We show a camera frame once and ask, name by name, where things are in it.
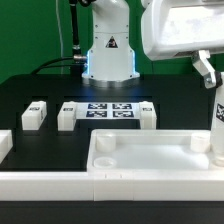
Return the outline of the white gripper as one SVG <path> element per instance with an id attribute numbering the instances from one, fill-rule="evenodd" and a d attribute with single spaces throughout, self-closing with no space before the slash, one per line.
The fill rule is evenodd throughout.
<path id="1" fill-rule="evenodd" d="M 207 89 L 222 85 L 209 62 L 224 53 L 224 0 L 142 0 L 141 36 L 152 61 L 191 57 Z"/>

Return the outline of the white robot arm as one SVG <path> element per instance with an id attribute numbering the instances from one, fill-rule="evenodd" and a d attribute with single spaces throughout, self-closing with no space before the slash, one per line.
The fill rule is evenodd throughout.
<path id="1" fill-rule="evenodd" d="M 122 86 L 139 77 L 129 45 L 129 6 L 125 0 L 81 0 L 93 12 L 93 45 L 83 79 Z M 152 61 L 189 57 L 208 88 L 222 84 L 211 66 L 224 53 L 224 0 L 141 0 L 141 38 Z"/>

